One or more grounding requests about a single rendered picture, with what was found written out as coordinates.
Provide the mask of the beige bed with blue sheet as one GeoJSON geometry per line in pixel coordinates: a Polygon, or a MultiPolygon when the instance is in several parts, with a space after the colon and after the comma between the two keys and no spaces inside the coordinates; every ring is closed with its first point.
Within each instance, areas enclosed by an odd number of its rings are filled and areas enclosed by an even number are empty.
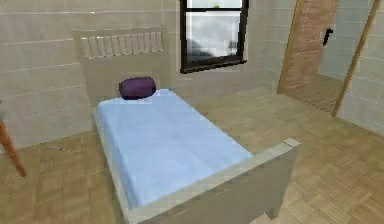
{"type": "Polygon", "coordinates": [[[250,224],[279,215],[299,144],[249,152],[171,89],[167,30],[75,29],[123,224],[250,224]],[[156,92],[124,100],[119,83],[151,77],[156,92]]]}

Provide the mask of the purple pillow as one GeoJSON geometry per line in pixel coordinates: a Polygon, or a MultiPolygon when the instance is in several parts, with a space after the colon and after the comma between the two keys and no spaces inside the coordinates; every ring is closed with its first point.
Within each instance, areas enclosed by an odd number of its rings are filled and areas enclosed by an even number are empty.
{"type": "Polygon", "coordinates": [[[156,89],[156,83],[151,77],[133,77],[119,83],[119,93],[124,100],[150,97],[156,89]]]}

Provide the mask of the black framed window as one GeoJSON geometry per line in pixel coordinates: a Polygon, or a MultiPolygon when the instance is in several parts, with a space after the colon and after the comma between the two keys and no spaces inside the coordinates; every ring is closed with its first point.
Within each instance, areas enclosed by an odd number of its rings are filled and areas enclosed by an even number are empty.
{"type": "Polygon", "coordinates": [[[183,74],[244,64],[249,0],[179,0],[183,74]]]}

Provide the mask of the brown wooden room door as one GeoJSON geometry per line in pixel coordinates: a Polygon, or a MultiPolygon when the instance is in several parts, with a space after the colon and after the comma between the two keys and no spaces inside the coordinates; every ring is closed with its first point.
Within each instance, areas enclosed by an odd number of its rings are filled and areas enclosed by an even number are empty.
{"type": "Polygon", "coordinates": [[[309,84],[318,74],[327,29],[339,0],[296,0],[278,93],[309,84]]]}

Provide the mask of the brown wooden furniture leg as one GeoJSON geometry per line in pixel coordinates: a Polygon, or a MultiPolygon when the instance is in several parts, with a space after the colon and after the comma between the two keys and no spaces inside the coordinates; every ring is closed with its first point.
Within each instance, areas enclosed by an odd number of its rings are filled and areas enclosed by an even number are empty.
{"type": "Polygon", "coordinates": [[[27,176],[26,170],[16,153],[16,148],[8,133],[6,125],[3,122],[3,119],[1,117],[0,117],[0,145],[4,148],[5,152],[7,153],[9,159],[13,163],[19,175],[21,177],[26,177],[27,176]]]}

